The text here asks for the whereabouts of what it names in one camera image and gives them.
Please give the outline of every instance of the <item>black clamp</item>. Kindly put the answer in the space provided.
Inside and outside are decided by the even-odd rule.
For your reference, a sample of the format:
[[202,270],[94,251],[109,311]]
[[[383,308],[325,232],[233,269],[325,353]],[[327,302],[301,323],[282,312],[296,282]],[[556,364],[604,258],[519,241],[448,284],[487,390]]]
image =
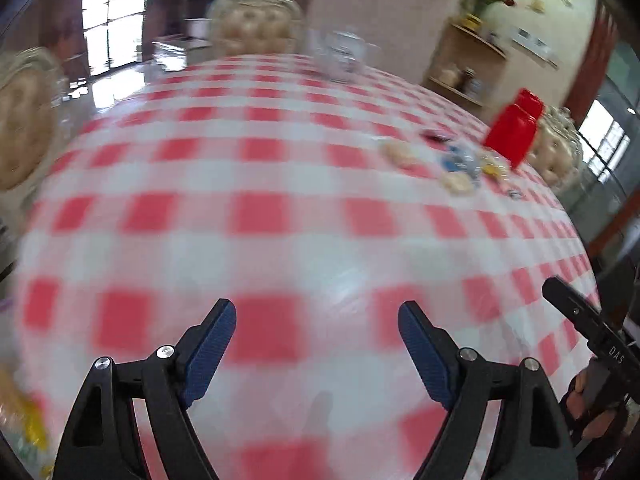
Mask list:
[[414,480],[462,480],[489,400],[502,400],[483,479],[576,480],[577,467],[558,401],[538,361],[486,361],[460,349],[415,301],[402,304],[398,328],[428,394],[447,418]]
[[218,480],[186,410],[204,396],[235,328],[233,303],[218,300],[175,347],[131,363],[99,358],[69,415],[53,480],[150,480],[133,399],[145,399],[169,480]]
[[624,341],[584,296],[560,278],[548,278],[542,285],[542,296],[573,323],[587,339],[589,350],[606,364],[631,398],[640,402],[638,347]]

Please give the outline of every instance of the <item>glass teapot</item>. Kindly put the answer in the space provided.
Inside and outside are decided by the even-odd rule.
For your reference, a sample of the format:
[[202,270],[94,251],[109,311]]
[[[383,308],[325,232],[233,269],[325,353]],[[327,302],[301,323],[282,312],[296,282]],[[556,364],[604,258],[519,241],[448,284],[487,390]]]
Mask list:
[[323,40],[318,31],[311,30],[310,46],[320,71],[340,83],[352,82],[380,53],[380,47],[351,31],[334,30]]

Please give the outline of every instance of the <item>window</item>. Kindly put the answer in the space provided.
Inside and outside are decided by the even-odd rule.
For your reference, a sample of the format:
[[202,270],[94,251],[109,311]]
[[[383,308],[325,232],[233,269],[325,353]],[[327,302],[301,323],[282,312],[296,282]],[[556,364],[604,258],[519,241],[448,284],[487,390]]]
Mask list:
[[611,53],[607,77],[618,91],[632,104],[638,102],[640,95],[640,62],[628,43],[618,42]]
[[92,76],[138,59],[145,0],[82,0],[82,26]]
[[591,105],[580,127],[580,134],[583,160],[600,182],[606,182],[625,153],[629,137],[599,101]]

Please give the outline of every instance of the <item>chair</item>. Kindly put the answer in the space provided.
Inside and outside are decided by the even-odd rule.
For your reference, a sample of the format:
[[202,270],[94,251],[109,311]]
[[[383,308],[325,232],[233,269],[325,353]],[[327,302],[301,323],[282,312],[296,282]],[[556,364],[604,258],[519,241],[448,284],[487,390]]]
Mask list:
[[38,184],[69,138],[68,83],[44,48],[0,58],[0,217],[14,237]]
[[582,144],[565,110],[547,107],[527,155],[527,162],[556,194],[575,181],[583,165]]
[[303,16],[294,0],[216,0],[207,13],[216,57],[292,54],[303,40]]

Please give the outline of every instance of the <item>candy wrapper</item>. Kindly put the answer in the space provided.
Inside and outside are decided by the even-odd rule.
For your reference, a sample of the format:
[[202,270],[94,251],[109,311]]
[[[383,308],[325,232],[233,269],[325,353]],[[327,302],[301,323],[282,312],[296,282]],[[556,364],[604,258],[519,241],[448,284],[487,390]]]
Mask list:
[[474,154],[455,144],[450,144],[448,149],[449,151],[442,161],[445,170],[449,172],[461,171],[466,173],[469,179],[477,186],[481,169]]
[[511,183],[508,163],[501,155],[493,150],[481,150],[478,158],[482,172],[494,179],[504,194],[513,200],[522,199],[522,192]]
[[53,460],[40,412],[1,366],[0,431],[34,479],[50,478]]
[[435,142],[451,142],[455,140],[450,133],[445,132],[444,130],[433,130],[433,129],[425,129],[421,131],[420,135],[428,140],[434,140]]

